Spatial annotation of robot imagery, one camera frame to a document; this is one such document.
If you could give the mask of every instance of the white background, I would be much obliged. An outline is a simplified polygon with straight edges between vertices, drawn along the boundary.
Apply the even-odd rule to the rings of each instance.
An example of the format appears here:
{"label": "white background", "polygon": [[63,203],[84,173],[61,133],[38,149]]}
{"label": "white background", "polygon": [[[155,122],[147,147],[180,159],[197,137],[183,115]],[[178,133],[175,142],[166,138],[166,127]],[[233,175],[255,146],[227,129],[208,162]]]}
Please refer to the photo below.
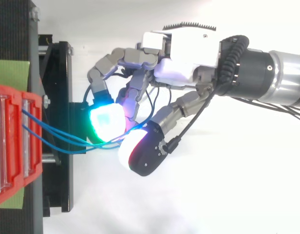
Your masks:
{"label": "white background", "polygon": [[[300,0],[35,0],[39,33],[68,41],[73,100],[87,71],[146,31],[196,21],[222,38],[243,34],[250,48],[300,54]],[[112,96],[127,80],[110,78]],[[173,92],[173,100],[181,95]],[[168,102],[161,89],[157,107]],[[142,103],[139,119],[150,111]],[[167,139],[189,118],[178,122]],[[179,147],[150,176],[122,167],[117,151],[74,156],[74,208],[51,209],[45,234],[300,234],[300,122],[215,97]]]}

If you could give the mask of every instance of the green light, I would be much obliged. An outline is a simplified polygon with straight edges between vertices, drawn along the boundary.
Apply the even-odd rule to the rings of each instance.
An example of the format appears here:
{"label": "green light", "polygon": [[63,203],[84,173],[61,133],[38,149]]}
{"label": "green light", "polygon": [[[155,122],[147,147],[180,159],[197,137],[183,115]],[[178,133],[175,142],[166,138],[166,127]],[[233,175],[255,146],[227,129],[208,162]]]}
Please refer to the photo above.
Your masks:
{"label": "green light", "polygon": [[118,103],[90,110],[90,120],[96,135],[104,142],[125,133],[125,114],[123,107]]}

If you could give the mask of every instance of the black panel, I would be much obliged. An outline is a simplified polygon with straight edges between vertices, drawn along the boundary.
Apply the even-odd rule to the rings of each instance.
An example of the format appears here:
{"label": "black panel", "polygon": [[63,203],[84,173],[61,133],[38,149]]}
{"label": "black panel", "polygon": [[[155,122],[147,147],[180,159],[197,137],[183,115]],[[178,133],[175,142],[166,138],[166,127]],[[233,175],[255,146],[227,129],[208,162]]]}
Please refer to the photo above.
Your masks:
{"label": "black panel", "polygon": [[[45,110],[43,121],[51,126],[86,140],[84,131],[84,112],[82,103],[70,103],[71,90],[71,56],[67,42],[50,44],[45,55],[40,56],[40,75],[45,93],[51,104]],[[57,147],[69,151],[84,150],[53,137],[43,135]],[[73,157],[54,152],[43,144],[43,153],[58,155],[59,163],[43,164],[43,206],[44,216],[49,215],[50,207],[61,207],[62,212],[73,208]]]}
{"label": "black panel", "polygon": [[0,0],[0,59],[29,60],[29,0]]}

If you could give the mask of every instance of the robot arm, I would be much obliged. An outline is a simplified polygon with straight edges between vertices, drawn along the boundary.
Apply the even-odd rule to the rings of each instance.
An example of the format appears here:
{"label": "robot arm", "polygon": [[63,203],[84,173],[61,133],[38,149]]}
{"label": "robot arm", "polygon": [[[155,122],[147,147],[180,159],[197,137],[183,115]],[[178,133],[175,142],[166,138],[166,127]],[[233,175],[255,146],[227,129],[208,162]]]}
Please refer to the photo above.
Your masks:
{"label": "robot arm", "polygon": [[142,176],[152,173],[180,141],[166,143],[167,132],[180,118],[199,115],[214,94],[300,107],[300,55],[264,53],[247,49],[248,44],[244,36],[219,41],[214,27],[181,23],[145,33],[137,49],[115,49],[101,59],[88,74],[97,100],[109,94],[103,79],[118,65],[137,69],[117,98],[127,130],[135,125],[138,101],[149,84],[196,90],[131,131],[119,149],[121,161]]}

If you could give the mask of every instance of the red container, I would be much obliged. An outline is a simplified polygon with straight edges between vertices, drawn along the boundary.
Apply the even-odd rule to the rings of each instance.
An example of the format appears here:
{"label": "red container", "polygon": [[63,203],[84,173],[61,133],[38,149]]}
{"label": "red container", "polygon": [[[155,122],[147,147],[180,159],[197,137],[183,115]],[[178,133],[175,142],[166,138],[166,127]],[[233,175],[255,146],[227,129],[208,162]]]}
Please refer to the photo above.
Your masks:
{"label": "red container", "polygon": [[[33,93],[22,92],[22,101],[27,100],[29,102],[29,113],[32,114],[35,118],[42,119],[42,98]],[[29,120],[29,128],[42,136],[42,128],[33,120]],[[29,166],[29,175],[24,178],[24,186],[28,185],[35,179],[39,177],[42,173],[42,141],[37,139],[34,136],[30,136],[30,166]]]}
{"label": "red container", "polygon": [[[29,102],[30,113],[41,120],[40,96],[0,85],[0,204],[42,173],[42,142],[30,136],[29,175],[24,175],[21,112],[24,100]],[[41,136],[41,127],[35,122],[29,120],[28,126]]]}
{"label": "red container", "polygon": [[0,150],[0,203],[13,196],[23,187],[21,92],[0,85],[0,118],[5,120],[0,127],[5,147]]}

